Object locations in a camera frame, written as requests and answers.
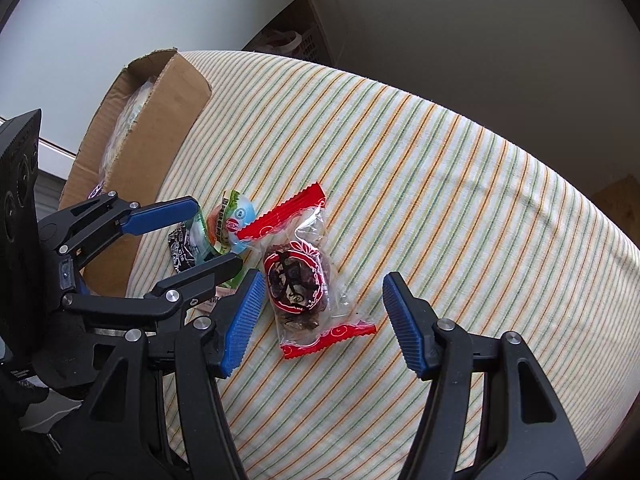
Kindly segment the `red clear dried fruit bag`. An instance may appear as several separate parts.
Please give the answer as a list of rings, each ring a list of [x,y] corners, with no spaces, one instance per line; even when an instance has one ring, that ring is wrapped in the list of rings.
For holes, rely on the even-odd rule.
[[[314,182],[238,232],[260,253],[286,360],[376,333],[352,306],[326,249],[325,210],[326,193]]]

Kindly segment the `red blue cartoon packet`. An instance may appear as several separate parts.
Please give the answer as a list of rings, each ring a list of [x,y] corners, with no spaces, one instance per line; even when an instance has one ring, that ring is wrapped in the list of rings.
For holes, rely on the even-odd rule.
[[[242,254],[247,244],[238,233],[256,218],[253,203],[237,190],[225,190],[220,204],[206,218],[209,244],[218,254]]]

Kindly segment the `brown cardboard box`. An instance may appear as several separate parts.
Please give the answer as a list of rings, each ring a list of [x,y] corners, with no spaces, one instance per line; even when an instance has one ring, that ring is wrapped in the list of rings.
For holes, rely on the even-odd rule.
[[[129,97],[150,77],[156,81],[137,123],[105,181],[99,166],[108,138]],[[60,199],[65,209],[84,200],[100,182],[127,202],[156,202],[186,135],[212,95],[204,76],[175,49],[157,50],[130,62],[106,92],[91,119]]]

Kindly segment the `green mint candy packet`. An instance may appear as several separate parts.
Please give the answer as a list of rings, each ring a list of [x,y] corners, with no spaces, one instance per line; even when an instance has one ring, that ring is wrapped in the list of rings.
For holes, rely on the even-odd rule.
[[[206,218],[201,210],[186,222],[186,249],[190,252],[194,264],[204,263],[219,255],[209,240]]]

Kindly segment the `bread loaf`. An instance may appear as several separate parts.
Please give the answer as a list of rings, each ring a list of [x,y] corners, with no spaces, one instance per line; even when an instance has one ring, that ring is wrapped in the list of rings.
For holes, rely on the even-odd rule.
[[[138,117],[149,99],[156,78],[150,77],[129,97],[120,112],[111,136],[108,138],[99,166],[99,177],[105,181],[110,174],[114,161],[122,150],[122,144],[137,123]]]

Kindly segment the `snickers bar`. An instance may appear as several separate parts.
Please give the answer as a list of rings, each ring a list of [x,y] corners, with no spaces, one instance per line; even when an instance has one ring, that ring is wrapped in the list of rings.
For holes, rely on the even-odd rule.
[[[99,196],[102,193],[103,193],[103,183],[100,182],[91,190],[87,198],[88,200],[91,200],[92,198],[95,198],[96,196]]]

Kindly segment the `pink candy packet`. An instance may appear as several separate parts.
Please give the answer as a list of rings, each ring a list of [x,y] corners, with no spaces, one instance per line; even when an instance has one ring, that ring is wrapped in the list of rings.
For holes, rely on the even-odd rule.
[[[232,296],[234,294],[235,294],[234,288],[217,287],[215,295],[212,298],[200,301],[198,304],[196,304],[195,302],[192,302],[192,307],[194,307],[196,310],[200,312],[209,314],[214,310],[214,307],[216,306],[216,304],[218,304],[218,302],[222,298]]]

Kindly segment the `striped tablecloth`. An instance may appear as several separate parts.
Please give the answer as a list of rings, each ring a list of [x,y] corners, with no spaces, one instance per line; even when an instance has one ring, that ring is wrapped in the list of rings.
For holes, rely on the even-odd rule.
[[[160,189],[204,209],[227,190],[267,211],[326,192],[326,249],[358,337],[287,360],[262,312],[222,382],[252,479],[393,479],[428,387],[401,355],[385,274],[474,334],[515,330],[544,369],[586,460],[639,393],[639,251],[556,172],[446,107],[386,84],[265,54],[193,51],[212,97]]]

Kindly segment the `black patterned candy packet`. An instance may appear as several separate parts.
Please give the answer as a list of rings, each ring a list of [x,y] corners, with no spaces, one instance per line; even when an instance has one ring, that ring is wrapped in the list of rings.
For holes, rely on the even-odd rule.
[[[177,273],[196,266],[198,248],[191,243],[190,229],[185,223],[180,223],[168,234],[167,244],[172,266]]]

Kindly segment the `white cabinet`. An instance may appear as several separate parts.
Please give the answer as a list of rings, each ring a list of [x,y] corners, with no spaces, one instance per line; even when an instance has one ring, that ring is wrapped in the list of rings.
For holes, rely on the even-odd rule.
[[[1,115],[42,111],[39,167],[65,179],[120,70],[155,50],[240,50],[294,0],[21,0],[1,31]]]

